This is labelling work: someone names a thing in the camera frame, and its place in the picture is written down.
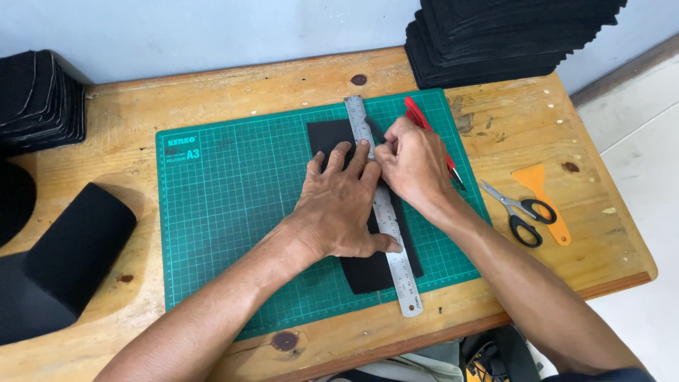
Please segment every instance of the green cutting mat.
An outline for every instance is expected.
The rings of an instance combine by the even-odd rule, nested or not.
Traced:
[[[490,223],[441,89],[366,99],[365,109],[386,131],[404,114],[408,95],[455,160],[468,190],[463,197]],[[344,118],[344,103],[336,103],[156,134],[166,309],[233,264],[292,212],[311,158],[306,123]],[[406,203],[404,212],[424,269],[417,279],[420,293],[479,277],[445,234]],[[396,299],[394,288],[354,295],[339,260],[325,258],[269,298],[237,339]]]

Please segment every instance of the steel ruler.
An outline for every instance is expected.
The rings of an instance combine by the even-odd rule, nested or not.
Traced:
[[[363,107],[363,98],[361,96],[345,97],[344,105],[349,115],[351,122],[351,129],[354,132],[354,139],[359,142],[359,139],[367,139],[370,142],[369,158],[374,158],[373,151],[375,149],[375,141],[373,134],[370,131],[370,126],[365,122],[365,108]],[[410,261],[408,260],[408,253],[403,244],[403,237],[401,237],[401,229],[399,223],[396,221],[394,214],[394,207],[391,204],[389,196],[389,189],[383,184],[378,184],[375,192],[375,200],[373,201],[373,210],[378,221],[378,227],[381,233],[386,233],[396,238],[401,244],[403,251],[399,254],[386,254],[389,269],[391,270],[391,277],[394,280],[396,293],[399,297],[399,304],[401,312],[405,317],[415,317],[422,312],[422,300],[420,300],[420,293],[415,284],[415,277],[410,268]]]

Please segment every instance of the left hand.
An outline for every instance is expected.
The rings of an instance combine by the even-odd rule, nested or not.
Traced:
[[[323,173],[323,153],[311,159],[299,201],[284,222],[318,259],[328,255],[366,258],[376,251],[403,251],[390,235],[368,232],[367,221],[382,170],[377,162],[368,161],[370,144],[361,139],[354,158],[342,171],[350,148],[349,142],[339,143]]]

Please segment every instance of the forearm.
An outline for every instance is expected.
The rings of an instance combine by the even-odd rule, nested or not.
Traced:
[[[469,205],[444,203],[437,219],[521,332],[560,372],[643,367],[577,293],[488,226]]]
[[[123,348],[97,381],[202,381],[258,308],[318,258],[276,227]]]

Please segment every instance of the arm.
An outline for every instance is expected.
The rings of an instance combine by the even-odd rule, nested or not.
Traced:
[[[445,144],[399,118],[375,149],[382,177],[469,257],[521,332],[559,372],[643,368],[613,330],[546,266],[488,226],[448,180]]]
[[[280,287],[321,258],[400,251],[396,240],[367,229],[380,166],[360,142],[340,143],[320,173],[309,162],[294,212],[245,256],[125,346],[95,381],[202,381],[245,323]]]

